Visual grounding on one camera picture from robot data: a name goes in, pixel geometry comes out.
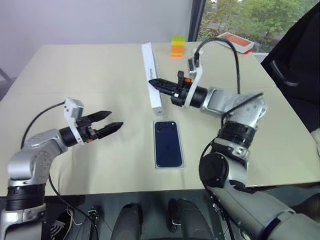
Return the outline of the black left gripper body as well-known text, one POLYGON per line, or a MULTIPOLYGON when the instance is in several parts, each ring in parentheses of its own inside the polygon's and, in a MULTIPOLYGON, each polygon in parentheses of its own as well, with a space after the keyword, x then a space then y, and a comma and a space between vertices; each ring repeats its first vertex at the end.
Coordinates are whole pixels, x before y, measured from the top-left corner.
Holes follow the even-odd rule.
POLYGON ((94 116, 83 116, 75 121, 76 129, 84 143, 98 139, 97 131, 92 128, 92 123, 98 121, 98 118, 94 116))

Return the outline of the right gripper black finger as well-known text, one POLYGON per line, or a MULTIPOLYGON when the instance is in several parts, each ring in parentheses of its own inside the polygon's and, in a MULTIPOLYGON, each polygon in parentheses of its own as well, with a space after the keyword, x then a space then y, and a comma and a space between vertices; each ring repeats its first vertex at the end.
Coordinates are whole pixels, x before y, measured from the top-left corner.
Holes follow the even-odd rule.
POLYGON ((158 90, 160 93, 170 95, 170 96, 173 96, 176 90, 175 87, 171 87, 171 86, 165 86, 165 87, 155 86, 154 88, 158 90))
POLYGON ((177 86, 177 83, 162 78, 151 79, 148 82, 156 89, 172 89, 177 86))

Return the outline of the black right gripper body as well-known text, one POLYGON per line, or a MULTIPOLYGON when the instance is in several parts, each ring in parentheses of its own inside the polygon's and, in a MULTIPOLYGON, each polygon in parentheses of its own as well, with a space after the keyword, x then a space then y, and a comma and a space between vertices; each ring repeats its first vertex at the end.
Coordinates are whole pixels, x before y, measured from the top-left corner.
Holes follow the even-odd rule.
POLYGON ((173 87, 173 93, 170 97, 171 103, 182 107, 185 104, 189 89, 192 85, 192 79, 184 76, 184 72, 179 70, 177 73, 178 82, 173 87))

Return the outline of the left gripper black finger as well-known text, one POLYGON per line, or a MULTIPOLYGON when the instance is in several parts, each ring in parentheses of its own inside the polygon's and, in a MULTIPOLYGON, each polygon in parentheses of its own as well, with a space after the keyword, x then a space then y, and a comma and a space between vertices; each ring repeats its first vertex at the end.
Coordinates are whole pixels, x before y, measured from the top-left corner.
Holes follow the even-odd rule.
POLYGON ((102 139, 106 136, 109 136, 109 135, 115 133, 116 131, 118 131, 122 127, 123 124, 124 124, 123 122, 112 122, 112 123, 104 126, 103 128, 96 130, 95 131, 96 137, 98 139, 102 139))
POLYGON ((112 112, 107 110, 101 110, 86 116, 86 118, 91 122, 99 122, 105 118, 107 118, 112 112))

